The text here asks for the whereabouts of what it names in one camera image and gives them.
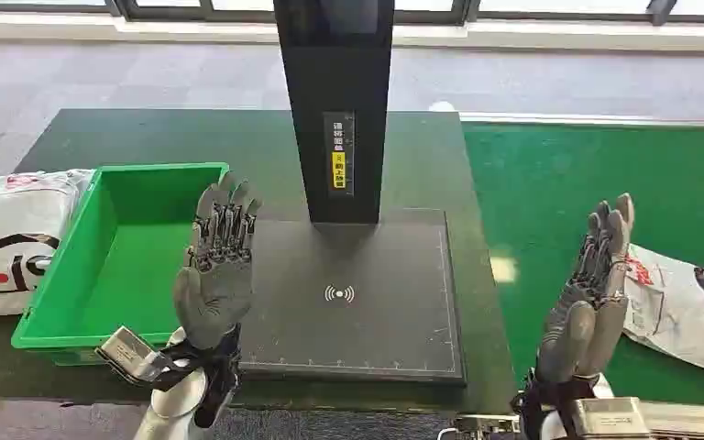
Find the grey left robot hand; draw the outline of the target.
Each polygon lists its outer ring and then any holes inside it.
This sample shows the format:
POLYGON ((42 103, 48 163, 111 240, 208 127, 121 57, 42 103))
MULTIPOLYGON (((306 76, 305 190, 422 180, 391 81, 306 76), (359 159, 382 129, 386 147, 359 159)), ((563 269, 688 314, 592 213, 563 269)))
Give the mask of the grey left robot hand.
POLYGON ((231 170, 203 190, 172 299, 186 339, 217 347, 251 306, 253 241, 262 201, 231 170))

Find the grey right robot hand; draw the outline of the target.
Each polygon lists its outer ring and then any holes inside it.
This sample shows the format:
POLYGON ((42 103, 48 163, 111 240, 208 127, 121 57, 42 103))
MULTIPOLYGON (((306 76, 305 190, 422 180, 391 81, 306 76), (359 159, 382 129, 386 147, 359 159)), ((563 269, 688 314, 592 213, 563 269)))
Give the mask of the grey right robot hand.
POLYGON ((629 297, 628 271, 635 211, 633 198, 620 194, 588 215, 588 231, 557 302, 547 315, 535 373, 559 383, 592 378, 611 360, 622 334, 629 297))

